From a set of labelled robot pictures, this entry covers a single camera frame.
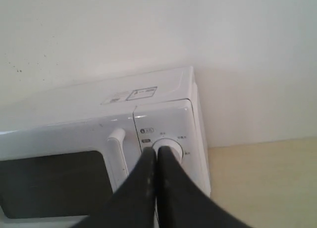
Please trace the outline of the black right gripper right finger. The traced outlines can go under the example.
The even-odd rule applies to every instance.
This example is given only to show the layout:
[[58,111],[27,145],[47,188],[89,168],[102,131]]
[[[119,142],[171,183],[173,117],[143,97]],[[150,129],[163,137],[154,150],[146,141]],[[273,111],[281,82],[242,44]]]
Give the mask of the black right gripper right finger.
[[249,227],[207,197],[188,177],[168,146],[158,150],[157,209],[161,228]]

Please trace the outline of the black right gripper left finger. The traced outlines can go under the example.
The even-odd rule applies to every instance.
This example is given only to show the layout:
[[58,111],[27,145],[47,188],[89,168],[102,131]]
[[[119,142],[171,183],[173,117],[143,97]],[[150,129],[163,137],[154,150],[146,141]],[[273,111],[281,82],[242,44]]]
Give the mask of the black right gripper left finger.
[[97,212],[74,228],[153,228],[155,214],[156,153],[145,148],[129,174],[111,198]]

